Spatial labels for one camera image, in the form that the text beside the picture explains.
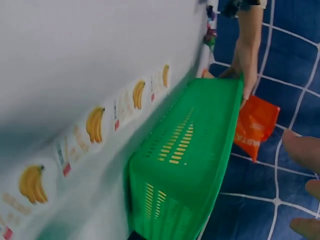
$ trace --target orange plastic bag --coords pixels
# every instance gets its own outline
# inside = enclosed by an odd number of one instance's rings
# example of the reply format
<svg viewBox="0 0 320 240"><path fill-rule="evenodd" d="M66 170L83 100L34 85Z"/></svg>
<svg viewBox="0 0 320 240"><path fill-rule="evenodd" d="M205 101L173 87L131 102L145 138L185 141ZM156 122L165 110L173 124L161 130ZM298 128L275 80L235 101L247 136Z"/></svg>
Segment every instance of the orange plastic bag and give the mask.
<svg viewBox="0 0 320 240"><path fill-rule="evenodd" d="M280 108L256 96L250 96L239 112L234 143L257 161L260 143L275 129Z"/></svg>

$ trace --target green plastic basket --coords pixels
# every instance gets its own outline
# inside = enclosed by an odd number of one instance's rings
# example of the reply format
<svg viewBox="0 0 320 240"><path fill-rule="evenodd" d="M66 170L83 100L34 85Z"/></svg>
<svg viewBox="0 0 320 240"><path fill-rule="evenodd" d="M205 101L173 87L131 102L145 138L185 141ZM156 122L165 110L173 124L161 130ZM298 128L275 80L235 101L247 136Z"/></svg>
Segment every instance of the green plastic basket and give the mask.
<svg viewBox="0 0 320 240"><path fill-rule="evenodd" d="M147 240L194 240L226 171L243 81L191 81L130 161L134 230Z"/></svg>

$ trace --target white wall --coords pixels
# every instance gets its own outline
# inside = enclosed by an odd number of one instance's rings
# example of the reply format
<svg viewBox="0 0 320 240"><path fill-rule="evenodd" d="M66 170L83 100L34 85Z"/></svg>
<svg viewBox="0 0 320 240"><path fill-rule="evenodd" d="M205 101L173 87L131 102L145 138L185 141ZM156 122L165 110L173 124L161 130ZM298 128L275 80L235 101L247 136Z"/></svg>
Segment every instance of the white wall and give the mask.
<svg viewBox="0 0 320 240"><path fill-rule="evenodd" d="M34 158L26 152L165 61L176 86L194 64L204 34L205 6L198 1L0 2L1 179ZM128 237L122 172L157 114L134 132L153 111L115 134L79 170L65 196L30 224L28 238L39 232L38 239ZM41 150L40 158L49 152Z"/></svg>

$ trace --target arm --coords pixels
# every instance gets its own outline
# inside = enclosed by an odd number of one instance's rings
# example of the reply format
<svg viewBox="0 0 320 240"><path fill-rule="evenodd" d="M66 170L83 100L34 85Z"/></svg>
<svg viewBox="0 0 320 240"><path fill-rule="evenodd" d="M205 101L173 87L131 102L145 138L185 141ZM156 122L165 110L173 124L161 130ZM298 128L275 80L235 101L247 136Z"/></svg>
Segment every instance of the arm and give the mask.
<svg viewBox="0 0 320 240"><path fill-rule="evenodd" d="M238 12L239 37L236 43L240 68L244 75L243 103L249 98L258 75L258 52L261 43L264 10L251 6Z"/></svg>

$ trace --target banana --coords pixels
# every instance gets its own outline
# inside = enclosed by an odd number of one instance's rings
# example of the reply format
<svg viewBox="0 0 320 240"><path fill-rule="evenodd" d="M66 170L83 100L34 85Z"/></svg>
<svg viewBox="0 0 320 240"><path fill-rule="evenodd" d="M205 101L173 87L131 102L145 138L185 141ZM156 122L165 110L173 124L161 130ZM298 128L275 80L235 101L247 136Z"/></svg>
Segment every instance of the banana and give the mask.
<svg viewBox="0 0 320 240"><path fill-rule="evenodd" d="M86 132L89 134L91 143L102 142L101 122L104 111L104 107L96 107L88 116L86 121Z"/></svg>
<svg viewBox="0 0 320 240"><path fill-rule="evenodd" d="M135 109L138 107L139 93L144 89L145 85L146 85L146 82L140 79L134 86L132 97L133 97L133 106Z"/></svg>
<svg viewBox="0 0 320 240"><path fill-rule="evenodd" d="M48 197L45 193L44 187L42 186L40 177L36 179L34 184L34 196L35 199L41 204L48 202Z"/></svg>
<svg viewBox="0 0 320 240"><path fill-rule="evenodd" d="M37 202L44 204L48 201L42 186L42 172L44 170L45 167L43 165L30 165L20 177L19 191L32 204Z"/></svg>
<svg viewBox="0 0 320 240"><path fill-rule="evenodd" d="M142 92L144 91L144 89L142 88L139 93L138 93L138 97L137 97L137 103L136 103L136 107L138 109L141 109L141 97L142 97Z"/></svg>
<svg viewBox="0 0 320 240"><path fill-rule="evenodd" d="M169 65L164 65L163 72L162 72L162 80L163 85L168 88L168 71L169 71Z"/></svg>
<svg viewBox="0 0 320 240"><path fill-rule="evenodd" d="M101 134L101 117L97 120L96 127L94 129L94 140L97 143L102 142L102 134Z"/></svg>

